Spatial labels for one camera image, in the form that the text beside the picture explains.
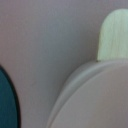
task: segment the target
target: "gray background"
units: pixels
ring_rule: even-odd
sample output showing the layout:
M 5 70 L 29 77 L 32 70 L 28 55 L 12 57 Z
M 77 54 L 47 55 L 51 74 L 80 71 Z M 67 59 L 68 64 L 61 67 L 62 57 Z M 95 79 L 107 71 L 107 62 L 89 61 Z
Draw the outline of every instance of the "gray background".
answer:
M 28 113 L 22 119 L 26 127 L 45 128 L 65 80 L 81 64 L 95 60 L 101 23 L 119 8 L 128 8 L 128 1 L 0 1 L 0 63 L 19 101 L 33 105 L 29 111 L 21 108 Z

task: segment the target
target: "pale green object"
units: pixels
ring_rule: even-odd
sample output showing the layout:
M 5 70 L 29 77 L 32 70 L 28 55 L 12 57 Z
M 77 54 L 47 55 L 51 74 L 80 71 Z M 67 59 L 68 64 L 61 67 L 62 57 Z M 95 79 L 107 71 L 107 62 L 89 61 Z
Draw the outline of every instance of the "pale green object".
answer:
M 97 60 L 128 58 L 128 9 L 112 12 L 100 32 Z

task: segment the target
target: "gray surface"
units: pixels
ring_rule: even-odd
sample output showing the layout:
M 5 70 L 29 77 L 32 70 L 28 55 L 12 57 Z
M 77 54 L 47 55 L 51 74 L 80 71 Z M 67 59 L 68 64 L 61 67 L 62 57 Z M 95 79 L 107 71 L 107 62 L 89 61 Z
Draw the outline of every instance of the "gray surface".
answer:
M 26 127 L 45 128 L 64 81 L 95 58 L 103 19 L 124 7 L 127 0 L 0 1 L 0 63 L 22 96 L 20 102 L 33 104 L 30 116 L 22 119 Z

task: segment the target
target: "white plate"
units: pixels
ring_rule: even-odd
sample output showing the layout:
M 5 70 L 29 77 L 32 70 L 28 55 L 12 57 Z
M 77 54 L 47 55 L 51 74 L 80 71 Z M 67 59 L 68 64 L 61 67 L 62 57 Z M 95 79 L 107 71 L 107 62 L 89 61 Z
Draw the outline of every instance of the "white plate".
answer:
M 126 128 L 128 65 L 106 69 L 81 85 L 57 113 L 50 128 Z
M 127 64 L 128 61 L 124 59 L 105 61 L 99 63 L 91 62 L 77 69 L 65 83 L 65 87 L 60 93 L 60 96 L 58 97 L 58 100 L 50 115 L 47 128 L 49 128 L 51 123 L 54 121 L 58 112 L 60 111 L 62 106 L 66 103 L 66 101 L 69 99 L 69 97 L 72 96 L 73 93 L 78 88 L 80 88 L 84 83 L 86 83 L 89 79 L 92 79 L 94 76 L 98 75 L 99 73 L 108 70 L 109 68 L 118 67 Z

